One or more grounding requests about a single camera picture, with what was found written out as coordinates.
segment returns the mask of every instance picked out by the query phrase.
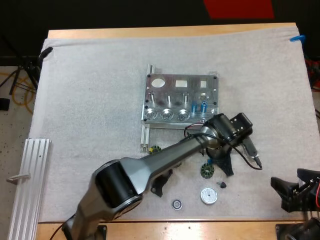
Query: metal plate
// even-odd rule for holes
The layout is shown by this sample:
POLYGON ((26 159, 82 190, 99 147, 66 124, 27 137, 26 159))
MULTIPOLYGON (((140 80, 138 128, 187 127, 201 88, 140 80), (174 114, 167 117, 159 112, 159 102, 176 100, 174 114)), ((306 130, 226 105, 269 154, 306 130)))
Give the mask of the metal plate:
POLYGON ((8 240, 36 238, 49 144, 49 139, 25 140, 8 240))
POLYGON ((206 187, 201 191, 201 200, 208 205, 214 204, 218 199, 217 192, 211 188, 206 187))
POLYGON ((218 103, 217 74, 148 74, 141 120, 150 128, 183 129, 218 114, 218 103), (203 101, 206 112, 201 112, 203 101))

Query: green gear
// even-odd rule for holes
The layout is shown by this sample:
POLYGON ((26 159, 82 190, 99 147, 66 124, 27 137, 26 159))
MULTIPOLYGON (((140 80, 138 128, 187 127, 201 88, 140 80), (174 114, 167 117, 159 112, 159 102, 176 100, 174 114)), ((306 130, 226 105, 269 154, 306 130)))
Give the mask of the green gear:
POLYGON ((212 164, 205 163, 201 166, 201 176, 205 179, 209 179, 213 176, 215 168, 212 164))
POLYGON ((149 154, 153 154, 160 151, 161 151, 161 147, 159 147, 158 145, 154 145, 149 148, 149 154))

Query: tripod leg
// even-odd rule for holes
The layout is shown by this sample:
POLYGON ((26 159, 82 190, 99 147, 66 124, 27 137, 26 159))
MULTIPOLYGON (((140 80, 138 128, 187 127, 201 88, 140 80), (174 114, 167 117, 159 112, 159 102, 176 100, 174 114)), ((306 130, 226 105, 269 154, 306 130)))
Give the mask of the tripod leg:
POLYGON ((18 66, 18 69, 16 70, 16 73, 15 73, 15 76, 14 76, 13 83, 12 83, 11 88, 10 88, 9 95, 12 95, 12 92, 14 91, 14 88, 15 88, 15 86, 16 86, 16 83, 17 83, 17 80, 18 80, 20 71, 21 71, 21 67, 18 66))
POLYGON ((5 84, 18 70, 13 71, 3 82, 0 84, 0 88, 5 84))
POLYGON ((38 89, 38 84, 37 84, 37 81, 35 80, 34 76, 32 75, 30 69, 26 68, 24 69, 26 71, 26 73, 28 74, 34 88, 37 90, 38 89))

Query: rectangular hole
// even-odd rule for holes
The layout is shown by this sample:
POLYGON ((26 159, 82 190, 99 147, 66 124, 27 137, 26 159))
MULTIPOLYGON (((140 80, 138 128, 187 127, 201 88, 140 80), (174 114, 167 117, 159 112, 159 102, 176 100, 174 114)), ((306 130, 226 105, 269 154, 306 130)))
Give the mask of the rectangular hole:
POLYGON ((200 88, 206 88, 207 87, 207 81, 200 81, 200 88))
POLYGON ((177 88, 186 88, 186 87, 188 87, 188 81, 186 81, 186 80, 176 80, 175 81, 175 86, 177 88))

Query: wooden table edge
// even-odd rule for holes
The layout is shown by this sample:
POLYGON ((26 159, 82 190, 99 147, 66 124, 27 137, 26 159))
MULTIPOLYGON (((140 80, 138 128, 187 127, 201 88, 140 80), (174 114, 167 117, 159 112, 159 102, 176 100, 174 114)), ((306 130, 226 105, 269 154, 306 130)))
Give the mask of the wooden table edge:
MULTIPOLYGON (((201 222, 110 222, 108 240, 276 240, 276 224, 295 224, 301 221, 201 221, 201 222)), ((36 240, 49 240, 61 223, 39 223, 36 240)), ((65 240, 59 230, 54 240, 65 240)))
POLYGON ((50 30, 48 39, 191 37, 295 26, 296 24, 293 22, 282 22, 200 26, 67 29, 50 30))

